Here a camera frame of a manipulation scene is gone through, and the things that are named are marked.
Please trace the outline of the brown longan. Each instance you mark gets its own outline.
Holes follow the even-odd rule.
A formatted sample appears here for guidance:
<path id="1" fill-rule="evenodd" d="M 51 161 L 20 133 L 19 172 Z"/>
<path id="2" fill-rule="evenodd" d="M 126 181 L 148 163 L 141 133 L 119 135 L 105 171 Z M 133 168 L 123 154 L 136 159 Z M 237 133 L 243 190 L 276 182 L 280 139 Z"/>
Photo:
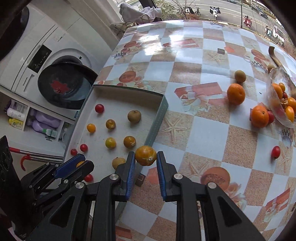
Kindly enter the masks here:
<path id="1" fill-rule="evenodd" d="M 119 165 L 124 164 L 125 162 L 126 162 L 125 158 L 116 157 L 115 159 L 112 160 L 112 167 L 114 168 L 114 170 L 116 170 Z"/>

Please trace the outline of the dark yellow striped tomato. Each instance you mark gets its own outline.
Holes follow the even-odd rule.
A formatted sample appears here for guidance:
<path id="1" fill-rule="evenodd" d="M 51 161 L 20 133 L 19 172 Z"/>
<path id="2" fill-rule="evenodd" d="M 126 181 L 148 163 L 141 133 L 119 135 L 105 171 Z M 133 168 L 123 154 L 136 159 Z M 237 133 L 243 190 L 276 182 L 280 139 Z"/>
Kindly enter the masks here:
<path id="1" fill-rule="evenodd" d="M 142 166 L 151 166 L 157 159 L 157 153 L 150 146 L 141 146 L 135 151 L 135 159 Z"/>

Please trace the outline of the yellow tomato cluster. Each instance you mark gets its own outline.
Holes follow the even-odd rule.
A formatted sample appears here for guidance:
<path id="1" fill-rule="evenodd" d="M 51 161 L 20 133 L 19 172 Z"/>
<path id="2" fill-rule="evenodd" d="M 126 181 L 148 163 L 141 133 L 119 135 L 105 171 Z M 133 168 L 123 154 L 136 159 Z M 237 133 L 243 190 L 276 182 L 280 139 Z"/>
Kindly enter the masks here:
<path id="1" fill-rule="evenodd" d="M 114 149 L 116 147 L 116 140 L 112 137 L 107 138 L 105 141 L 105 146 L 108 149 Z"/>

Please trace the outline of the yellow cherry tomato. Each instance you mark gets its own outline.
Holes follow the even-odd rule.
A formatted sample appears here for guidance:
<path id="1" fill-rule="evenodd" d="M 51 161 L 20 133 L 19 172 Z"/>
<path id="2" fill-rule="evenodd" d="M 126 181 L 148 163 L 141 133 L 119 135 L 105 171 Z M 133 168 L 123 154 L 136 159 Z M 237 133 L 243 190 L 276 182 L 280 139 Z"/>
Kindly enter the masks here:
<path id="1" fill-rule="evenodd" d="M 96 131 L 96 126 L 92 123 L 89 123 L 87 126 L 86 126 L 88 132 L 90 133 L 94 133 Z"/>

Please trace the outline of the brown longan fruit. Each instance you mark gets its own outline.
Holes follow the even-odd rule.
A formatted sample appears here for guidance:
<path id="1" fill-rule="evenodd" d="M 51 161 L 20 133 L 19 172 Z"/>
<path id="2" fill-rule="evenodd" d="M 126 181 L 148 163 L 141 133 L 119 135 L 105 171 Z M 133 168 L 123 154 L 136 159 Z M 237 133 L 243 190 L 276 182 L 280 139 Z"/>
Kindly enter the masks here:
<path id="1" fill-rule="evenodd" d="M 142 114 L 138 110 L 131 110 L 127 115 L 127 119 L 131 123 L 138 123 L 141 120 L 141 117 L 142 117 Z"/>

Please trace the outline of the red tomato tray left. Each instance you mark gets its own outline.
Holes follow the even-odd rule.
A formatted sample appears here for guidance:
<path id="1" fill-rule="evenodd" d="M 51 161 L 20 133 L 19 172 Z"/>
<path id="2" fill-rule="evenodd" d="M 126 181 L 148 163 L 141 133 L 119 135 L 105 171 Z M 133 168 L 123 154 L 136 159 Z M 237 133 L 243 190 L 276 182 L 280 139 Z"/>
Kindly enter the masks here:
<path id="1" fill-rule="evenodd" d="M 71 150 L 70 150 L 70 154 L 71 154 L 72 156 L 76 156 L 76 155 L 78 154 L 78 151 L 77 151 L 76 149 L 71 149 Z"/>

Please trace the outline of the red cherry tomato cluster left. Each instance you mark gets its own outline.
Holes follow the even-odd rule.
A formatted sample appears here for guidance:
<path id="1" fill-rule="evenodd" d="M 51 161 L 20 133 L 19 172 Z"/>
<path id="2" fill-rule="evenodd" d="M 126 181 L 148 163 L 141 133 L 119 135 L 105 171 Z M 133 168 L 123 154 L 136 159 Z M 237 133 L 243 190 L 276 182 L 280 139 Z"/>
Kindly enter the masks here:
<path id="1" fill-rule="evenodd" d="M 80 150 L 81 150 L 82 152 L 87 152 L 87 151 L 88 151 L 88 146 L 87 146 L 86 144 L 81 144 L 81 145 L 80 145 Z"/>

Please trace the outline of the orange yellow tomato in tray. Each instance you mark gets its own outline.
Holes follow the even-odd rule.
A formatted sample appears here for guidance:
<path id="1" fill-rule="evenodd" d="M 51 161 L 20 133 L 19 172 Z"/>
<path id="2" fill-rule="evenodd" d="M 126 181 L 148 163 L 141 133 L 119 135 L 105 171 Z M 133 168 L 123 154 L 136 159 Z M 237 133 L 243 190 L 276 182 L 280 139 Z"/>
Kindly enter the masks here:
<path id="1" fill-rule="evenodd" d="M 109 130 L 114 130 L 116 128 L 116 123 L 113 119 L 108 119 L 105 125 L 106 125 L 106 128 Z"/>

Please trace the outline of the purple detergent bottle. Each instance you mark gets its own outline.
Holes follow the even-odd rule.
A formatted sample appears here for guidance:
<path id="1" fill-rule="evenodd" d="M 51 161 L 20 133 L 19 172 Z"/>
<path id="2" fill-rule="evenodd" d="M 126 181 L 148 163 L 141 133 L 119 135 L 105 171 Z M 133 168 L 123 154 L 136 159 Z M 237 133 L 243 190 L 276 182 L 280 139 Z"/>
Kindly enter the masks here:
<path id="1" fill-rule="evenodd" d="M 60 123 L 59 119 L 31 108 L 26 125 L 36 132 L 45 134 L 47 137 L 56 138 L 58 135 L 57 128 Z"/>

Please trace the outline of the white washing machine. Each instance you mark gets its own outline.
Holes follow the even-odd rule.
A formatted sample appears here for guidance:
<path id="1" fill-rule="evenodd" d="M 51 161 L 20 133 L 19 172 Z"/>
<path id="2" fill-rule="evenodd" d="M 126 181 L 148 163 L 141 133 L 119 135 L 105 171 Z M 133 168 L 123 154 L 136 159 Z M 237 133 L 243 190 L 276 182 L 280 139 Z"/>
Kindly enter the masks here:
<path id="1" fill-rule="evenodd" d="M 33 5 L 24 32 L 1 60 L 1 86 L 60 116 L 75 120 L 99 73 L 99 63 Z"/>

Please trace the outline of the large orange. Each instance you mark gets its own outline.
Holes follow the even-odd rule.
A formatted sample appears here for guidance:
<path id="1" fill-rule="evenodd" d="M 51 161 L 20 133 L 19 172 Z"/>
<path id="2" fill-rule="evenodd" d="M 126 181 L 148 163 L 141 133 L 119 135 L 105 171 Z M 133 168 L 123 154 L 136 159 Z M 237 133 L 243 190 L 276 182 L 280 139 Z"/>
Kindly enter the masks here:
<path id="1" fill-rule="evenodd" d="M 227 98 L 230 104 L 240 105 L 245 100 L 245 90 L 237 83 L 231 84 L 227 89 Z"/>
<path id="2" fill-rule="evenodd" d="M 264 128 L 269 122 L 267 109 L 262 105 L 255 106 L 250 115 L 251 123 L 256 128 Z"/>

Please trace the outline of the large orange right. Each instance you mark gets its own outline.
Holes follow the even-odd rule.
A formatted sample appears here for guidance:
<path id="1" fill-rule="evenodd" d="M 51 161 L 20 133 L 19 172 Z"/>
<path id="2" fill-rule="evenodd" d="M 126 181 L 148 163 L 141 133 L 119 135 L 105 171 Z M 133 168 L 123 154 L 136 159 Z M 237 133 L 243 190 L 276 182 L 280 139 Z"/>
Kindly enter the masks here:
<path id="1" fill-rule="evenodd" d="M 267 109 L 262 105 L 255 106 L 250 115 L 251 123 L 256 128 L 264 128 L 269 122 Z"/>

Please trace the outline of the red tomato with stem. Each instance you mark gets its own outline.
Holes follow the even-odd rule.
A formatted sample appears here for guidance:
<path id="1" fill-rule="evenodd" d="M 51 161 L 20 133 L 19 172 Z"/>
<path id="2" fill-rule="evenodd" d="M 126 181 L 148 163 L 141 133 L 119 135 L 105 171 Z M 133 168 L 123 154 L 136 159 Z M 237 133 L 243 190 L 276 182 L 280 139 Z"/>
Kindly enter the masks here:
<path id="1" fill-rule="evenodd" d="M 280 156 L 281 150 L 279 146 L 275 146 L 271 151 L 271 157 L 277 159 Z"/>

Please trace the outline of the red tomato beside orange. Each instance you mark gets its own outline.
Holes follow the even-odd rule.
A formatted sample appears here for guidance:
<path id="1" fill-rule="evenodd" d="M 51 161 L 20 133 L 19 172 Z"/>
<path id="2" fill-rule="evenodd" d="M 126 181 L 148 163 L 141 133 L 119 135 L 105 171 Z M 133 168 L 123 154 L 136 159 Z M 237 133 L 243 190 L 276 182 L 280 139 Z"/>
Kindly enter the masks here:
<path id="1" fill-rule="evenodd" d="M 268 124 L 271 124 L 274 121 L 274 114 L 270 110 L 268 110 L 267 113 L 268 113 Z"/>

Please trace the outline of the glass fruit bowl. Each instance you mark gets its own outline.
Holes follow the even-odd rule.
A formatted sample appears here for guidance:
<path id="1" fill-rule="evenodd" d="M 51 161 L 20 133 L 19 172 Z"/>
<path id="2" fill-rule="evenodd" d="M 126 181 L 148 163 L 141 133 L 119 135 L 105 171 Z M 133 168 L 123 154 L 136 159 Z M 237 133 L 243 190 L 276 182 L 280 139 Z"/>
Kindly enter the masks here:
<path id="1" fill-rule="evenodd" d="M 295 84 L 283 67 L 272 68 L 266 87 L 268 107 L 275 118 L 287 128 L 295 128 L 295 119 L 291 121 L 285 112 L 288 98 L 295 99 Z"/>

